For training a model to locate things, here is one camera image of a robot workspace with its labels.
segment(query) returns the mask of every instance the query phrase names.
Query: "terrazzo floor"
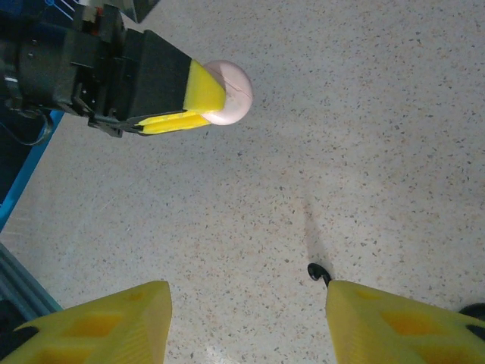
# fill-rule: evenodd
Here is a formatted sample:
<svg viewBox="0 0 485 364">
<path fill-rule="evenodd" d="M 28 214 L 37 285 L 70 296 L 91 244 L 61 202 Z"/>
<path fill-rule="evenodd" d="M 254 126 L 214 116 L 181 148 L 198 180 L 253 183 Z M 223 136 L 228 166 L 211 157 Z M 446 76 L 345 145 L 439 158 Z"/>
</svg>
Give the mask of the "terrazzo floor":
<svg viewBox="0 0 485 364">
<path fill-rule="evenodd" d="M 479 0 L 164 0 L 141 26 L 247 70 L 229 127 L 112 139 L 66 116 L 0 240 L 64 307 L 171 285 L 165 362 L 334 363 L 306 272 L 485 301 Z"/>
</svg>

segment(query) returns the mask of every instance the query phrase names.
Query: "black cable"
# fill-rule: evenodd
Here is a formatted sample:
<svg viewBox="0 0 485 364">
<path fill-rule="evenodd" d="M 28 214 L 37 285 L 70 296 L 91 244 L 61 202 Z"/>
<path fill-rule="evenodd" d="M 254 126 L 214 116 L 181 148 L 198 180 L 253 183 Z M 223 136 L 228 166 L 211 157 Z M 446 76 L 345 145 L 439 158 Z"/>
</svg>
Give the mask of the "black cable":
<svg viewBox="0 0 485 364">
<path fill-rule="evenodd" d="M 22 140 L 22 138 L 15 135 L 14 131 L 12 131 L 10 128 L 8 128 L 1 121 L 0 121 L 0 126 L 2 126 L 5 129 L 5 131 L 7 132 L 7 134 L 10 135 L 10 137 L 13 140 L 15 140 L 16 142 L 23 144 L 25 146 L 38 146 L 38 145 L 46 142 L 49 139 L 49 137 L 51 136 L 52 132 L 54 131 L 54 121 L 52 120 L 51 115 L 46 115 L 40 110 L 37 111 L 37 114 L 38 114 L 38 116 L 40 116 L 44 119 L 44 126 L 42 127 L 42 134 L 36 140 L 34 140 L 32 142 Z"/>
</svg>

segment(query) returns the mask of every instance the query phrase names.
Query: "black screw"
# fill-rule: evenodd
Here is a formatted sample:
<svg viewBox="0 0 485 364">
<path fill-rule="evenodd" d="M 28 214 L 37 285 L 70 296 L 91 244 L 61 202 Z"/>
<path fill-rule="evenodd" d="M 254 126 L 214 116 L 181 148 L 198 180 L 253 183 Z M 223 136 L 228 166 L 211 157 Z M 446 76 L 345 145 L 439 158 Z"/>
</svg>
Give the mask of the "black screw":
<svg viewBox="0 0 485 364">
<path fill-rule="evenodd" d="M 325 285 L 328 287 L 328 284 L 332 280 L 332 277 L 324 267 L 317 263 L 310 263 L 308 264 L 307 269 L 311 279 L 313 279 L 314 281 L 318 281 L 320 278 L 323 278 Z"/>
</svg>

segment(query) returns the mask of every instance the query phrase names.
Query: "cable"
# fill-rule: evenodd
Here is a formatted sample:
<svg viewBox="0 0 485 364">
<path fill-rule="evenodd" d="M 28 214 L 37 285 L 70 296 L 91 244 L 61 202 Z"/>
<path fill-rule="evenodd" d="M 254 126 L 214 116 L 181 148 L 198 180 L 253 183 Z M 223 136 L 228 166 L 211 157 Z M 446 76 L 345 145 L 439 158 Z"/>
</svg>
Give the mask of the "cable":
<svg viewBox="0 0 485 364">
<path fill-rule="evenodd" d="M 23 144 L 25 146 L 38 146 L 46 142 L 49 139 L 49 137 L 52 135 L 52 132 L 54 131 L 54 121 L 52 120 L 50 115 L 46 115 L 40 110 L 37 110 L 36 113 L 38 114 L 38 116 L 41 116 L 44 119 L 44 126 L 42 127 L 42 134 L 32 142 L 22 140 L 22 138 L 15 135 L 14 131 L 8 128 L 1 121 L 0 121 L 0 126 L 2 126 L 7 132 L 7 134 L 16 142 Z"/>
</svg>

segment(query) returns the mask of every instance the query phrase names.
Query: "speckled floor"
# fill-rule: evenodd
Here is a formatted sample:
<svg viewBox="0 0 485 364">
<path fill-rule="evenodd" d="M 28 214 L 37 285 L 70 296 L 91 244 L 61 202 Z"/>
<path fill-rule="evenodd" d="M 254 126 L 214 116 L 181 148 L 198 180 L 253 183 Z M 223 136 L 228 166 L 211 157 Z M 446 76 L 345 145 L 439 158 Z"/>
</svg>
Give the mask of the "speckled floor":
<svg viewBox="0 0 485 364">
<path fill-rule="evenodd" d="M 65 307 L 169 281 L 166 363 L 335 362 L 310 261 L 484 301 L 484 14 L 164 0 L 139 29 L 245 68 L 247 118 L 116 140 L 66 117 L 0 239 Z"/>
</svg>

